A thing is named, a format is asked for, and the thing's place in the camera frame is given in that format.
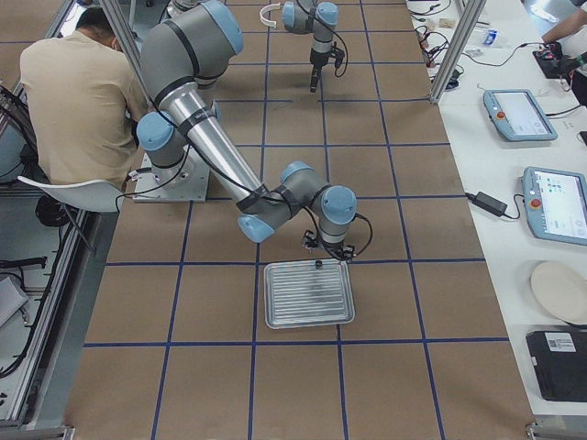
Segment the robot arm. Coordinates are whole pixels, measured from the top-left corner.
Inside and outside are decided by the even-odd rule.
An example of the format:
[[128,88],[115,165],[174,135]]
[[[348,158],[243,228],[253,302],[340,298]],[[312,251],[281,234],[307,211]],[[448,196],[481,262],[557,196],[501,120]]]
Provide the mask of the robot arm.
[[282,7],[282,23],[288,32],[313,36],[309,60],[312,64],[310,92],[314,93],[329,60],[333,59],[338,69],[346,57],[345,50],[333,40],[338,7],[328,1],[287,1]]
[[279,186],[268,190],[199,94],[199,83],[222,75],[242,46],[237,20],[219,1],[205,1],[156,25],[140,55],[149,98],[172,132],[182,136],[181,143],[194,147],[230,193],[248,239],[260,243],[306,210],[316,215],[317,224],[314,233],[305,234],[305,247],[322,248],[335,259],[353,259],[358,253],[345,237],[358,216],[355,193],[329,184],[302,161],[289,164]]

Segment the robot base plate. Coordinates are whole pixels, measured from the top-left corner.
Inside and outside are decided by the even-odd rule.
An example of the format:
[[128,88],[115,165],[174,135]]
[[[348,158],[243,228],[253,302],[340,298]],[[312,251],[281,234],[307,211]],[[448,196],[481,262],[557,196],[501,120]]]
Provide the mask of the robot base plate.
[[169,169],[154,167],[147,154],[143,155],[142,168],[150,170],[137,176],[132,199],[135,203],[204,202],[210,169],[192,149],[186,150],[186,162]]

